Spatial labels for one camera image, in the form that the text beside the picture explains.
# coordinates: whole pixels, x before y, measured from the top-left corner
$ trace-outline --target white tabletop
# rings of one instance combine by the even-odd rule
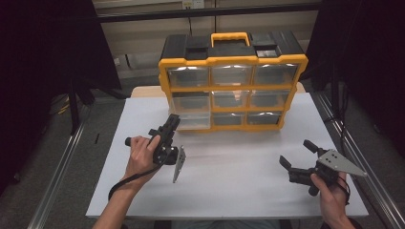
[[[166,98],[126,100],[117,132],[86,216],[99,217],[111,187],[121,179],[128,161],[127,136],[148,136],[168,117]],[[134,219],[296,219],[321,216],[319,197],[308,186],[290,183],[279,164],[283,155],[293,167],[315,166],[316,155],[305,139],[335,149],[309,94],[296,94],[281,131],[176,133],[174,146],[184,145],[187,159],[177,183],[175,166],[163,166],[132,202]],[[368,212],[352,180],[347,214]]]

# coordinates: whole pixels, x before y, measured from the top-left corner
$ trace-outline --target human hand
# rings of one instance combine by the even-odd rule
[[[153,163],[153,153],[160,142],[160,135],[156,135],[151,143],[149,138],[137,136],[131,138],[131,155],[128,159],[128,164],[125,170],[125,175],[122,179],[126,179],[135,174],[142,174],[154,169],[157,165]],[[139,177],[129,184],[143,186],[149,181],[156,172]]]
[[[346,174],[339,172],[337,182],[346,187]],[[354,228],[346,216],[346,194],[336,185],[327,186],[325,181],[316,174],[310,176],[313,184],[321,192],[321,213],[330,228]]]

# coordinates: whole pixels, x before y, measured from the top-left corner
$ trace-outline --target aluminum rail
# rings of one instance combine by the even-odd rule
[[[87,106],[83,106],[83,108],[81,109],[82,121],[75,134],[71,135],[71,137],[69,138],[68,145],[66,146],[62,158],[60,159],[59,164],[56,167],[51,182],[48,185],[47,191],[39,202],[39,205],[36,208],[35,213],[31,219],[31,222],[28,226],[29,229],[40,229],[44,227],[48,215],[51,212],[60,184],[62,183],[63,177],[66,174],[69,163],[75,152],[77,143],[80,140],[81,134],[83,133],[84,125],[90,116],[90,111],[91,108]]]
[[[309,11],[309,10],[319,10],[321,4],[322,4],[321,2],[315,2],[303,4],[269,5],[262,7],[247,7],[247,8],[208,8],[208,9],[193,9],[193,10],[153,11],[140,13],[115,13],[115,14],[100,14],[99,16],[96,17],[55,18],[54,20],[66,23],[71,22],[112,23],[112,22],[144,21],[144,20],[173,19],[173,18],[187,18],[187,17]]]
[[[317,94],[317,97],[321,102],[325,112],[328,114],[329,117],[332,117],[333,112],[331,111],[330,108],[331,104],[328,98],[324,94]],[[336,132],[339,135],[341,135],[342,126],[343,126],[342,121],[337,121],[335,119],[333,120],[333,127],[335,128]],[[343,142],[347,147],[348,152],[352,156],[354,163],[357,164],[357,166],[362,168],[363,171],[365,171],[368,174],[368,176],[365,177],[366,182],[369,185],[370,189],[372,190],[375,198],[377,199],[384,213],[386,214],[391,225],[397,229],[405,228],[405,220],[404,217],[402,216],[402,213],[396,206],[396,203],[394,202],[391,195],[387,192],[387,190],[384,188],[382,183],[375,175],[372,167],[367,162],[367,159],[364,158],[363,154],[361,153],[358,146],[355,144],[348,130],[345,131]]]

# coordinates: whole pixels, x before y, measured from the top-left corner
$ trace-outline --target gray floor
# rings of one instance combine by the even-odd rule
[[[122,84],[123,92],[129,94],[134,86],[148,85],[151,82],[145,80],[134,84],[133,80],[125,79]],[[310,84],[307,81],[304,85],[310,91]],[[44,224],[45,228],[89,228],[95,222],[94,219],[86,218],[84,214],[124,105],[122,100],[113,99],[108,94],[95,92],[95,95],[96,103],[91,108],[66,176]],[[322,109],[320,114],[327,118]],[[0,228],[27,228],[29,225],[69,141],[70,121],[69,111],[53,115],[47,132],[21,171],[21,182],[10,185],[0,197]],[[339,136],[331,122],[327,122],[326,126],[336,147],[339,148]],[[401,185],[405,183],[404,158],[397,153],[389,139],[374,131],[373,120],[353,98],[350,99],[346,112],[346,126],[400,211],[404,212],[405,188]],[[384,223],[388,225],[387,228],[393,228],[364,180],[359,179],[358,183],[359,192],[364,193],[362,197],[370,213],[368,217],[358,221],[364,228],[384,228]],[[321,222],[321,219],[295,219],[292,225],[294,228],[319,228]],[[129,228],[153,228],[153,221],[127,220],[125,224]]]

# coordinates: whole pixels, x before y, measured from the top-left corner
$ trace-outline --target yellow parts organizer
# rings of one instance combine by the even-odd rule
[[[170,35],[159,80],[179,131],[280,130],[307,63],[291,31]]]

